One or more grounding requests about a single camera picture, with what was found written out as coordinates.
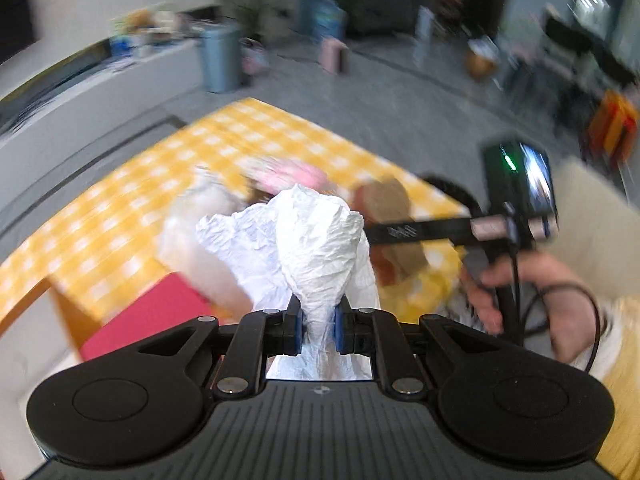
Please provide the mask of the person's right hand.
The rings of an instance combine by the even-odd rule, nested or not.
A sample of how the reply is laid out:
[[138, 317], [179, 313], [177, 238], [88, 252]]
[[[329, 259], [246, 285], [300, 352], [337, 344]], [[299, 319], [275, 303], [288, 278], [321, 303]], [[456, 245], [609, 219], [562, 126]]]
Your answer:
[[[552, 255], [532, 250], [518, 254], [518, 277], [539, 290], [553, 288], [544, 295], [544, 303], [552, 348], [558, 361], [568, 364], [592, 346], [601, 331], [596, 327], [588, 286], [577, 274]], [[513, 271], [508, 257], [491, 263], [479, 278], [472, 278], [467, 270], [461, 272], [462, 290], [491, 335], [502, 332], [502, 315], [489, 291], [512, 282]]]

